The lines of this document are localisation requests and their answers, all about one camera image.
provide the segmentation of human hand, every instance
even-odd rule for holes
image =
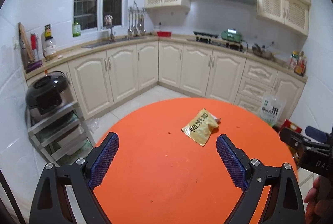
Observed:
[[[313,188],[310,189],[304,199],[304,203],[308,203],[306,206],[305,224],[310,224],[312,222],[314,214],[322,216],[332,202],[331,200],[316,201],[320,186],[320,178],[321,176],[314,180]]]

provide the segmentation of blue textured gripper pad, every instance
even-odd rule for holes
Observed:
[[[222,136],[216,140],[216,149],[235,186],[244,192],[248,185],[245,169]]]
[[[90,170],[88,185],[91,190],[102,183],[118,148],[119,137],[117,134],[113,134]]]

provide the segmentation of orange round table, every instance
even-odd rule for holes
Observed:
[[[204,147],[180,130],[202,108],[222,118]],[[109,131],[119,135],[119,150],[94,193],[112,224],[222,224],[242,191],[216,151],[220,134],[227,134],[250,159],[277,167],[288,162],[296,171],[287,146],[268,124],[217,100],[178,98],[150,104]],[[258,223],[268,192],[265,187],[250,223]]]

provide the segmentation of sink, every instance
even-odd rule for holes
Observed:
[[[95,48],[95,47],[99,47],[99,46],[103,46],[103,45],[107,45],[107,44],[116,44],[116,43],[121,43],[121,42],[125,42],[125,41],[132,41],[132,40],[138,40],[138,39],[143,39],[144,36],[142,37],[134,37],[134,38],[120,38],[120,39],[116,39],[115,42],[109,42],[109,41],[103,41],[103,42],[99,42],[99,43],[94,43],[94,44],[88,44],[85,46],[82,46],[83,48]]]

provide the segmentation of metal screw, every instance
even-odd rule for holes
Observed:
[[[84,158],[79,158],[78,160],[76,160],[76,164],[82,165],[82,164],[84,164],[85,161],[86,160]]]
[[[289,163],[284,163],[283,165],[286,169],[291,169],[291,165]]]
[[[260,161],[258,159],[252,159],[251,160],[251,164],[254,166],[259,166],[260,165]]]
[[[45,165],[46,169],[52,169],[53,168],[53,164],[52,163],[48,163]]]

